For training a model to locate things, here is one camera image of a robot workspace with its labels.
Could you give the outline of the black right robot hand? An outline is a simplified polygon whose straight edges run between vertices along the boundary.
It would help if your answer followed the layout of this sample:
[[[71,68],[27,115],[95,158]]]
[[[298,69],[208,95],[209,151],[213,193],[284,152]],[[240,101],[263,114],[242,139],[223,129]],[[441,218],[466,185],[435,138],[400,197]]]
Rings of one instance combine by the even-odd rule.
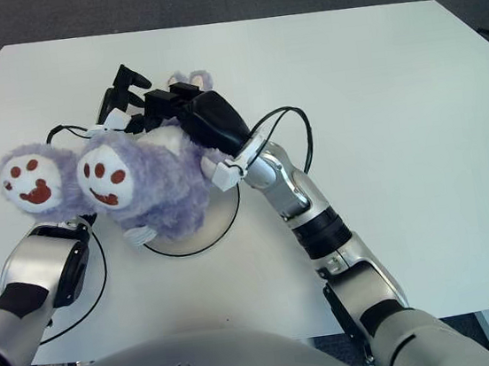
[[[196,144],[234,156],[250,138],[250,129],[240,114],[213,90],[203,91],[180,82],[170,86],[169,91],[147,92],[144,98],[147,128],[173,122],[180,125]]]

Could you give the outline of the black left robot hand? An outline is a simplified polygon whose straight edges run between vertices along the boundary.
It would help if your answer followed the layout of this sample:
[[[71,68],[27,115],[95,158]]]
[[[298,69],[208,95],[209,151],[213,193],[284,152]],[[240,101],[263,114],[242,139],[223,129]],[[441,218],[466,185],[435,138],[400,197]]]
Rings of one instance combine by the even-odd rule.
[[[160,120],[147,118],[142,113],[128,114],[130,105],[144,108],[144,101],[129,88],[135,86],[141,89],[149,89],[152,83],[144,76],[135,72],[124,64],[120,64],[117,70],[113,86],[104,94],[103,102],[99,107],[96,124],[105,129],[126,132],[128,134],[140,134],[158,128]]]

